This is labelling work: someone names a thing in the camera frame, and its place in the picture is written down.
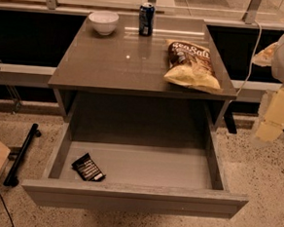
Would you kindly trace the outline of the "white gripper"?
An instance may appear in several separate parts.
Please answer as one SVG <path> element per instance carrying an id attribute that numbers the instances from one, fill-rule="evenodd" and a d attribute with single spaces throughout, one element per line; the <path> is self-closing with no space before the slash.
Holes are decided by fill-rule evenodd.
<path id="1" fill-rule="evenodd" d="M 271 66 L 271 75 L 284 84 L 284 33 L 279 41 L 254 55 L 252 62 L 260 67 Z M 258 125 L 256 137 L 273 142 L 284 130 L 284 87 L 274 93 L 264 118 Z"/>

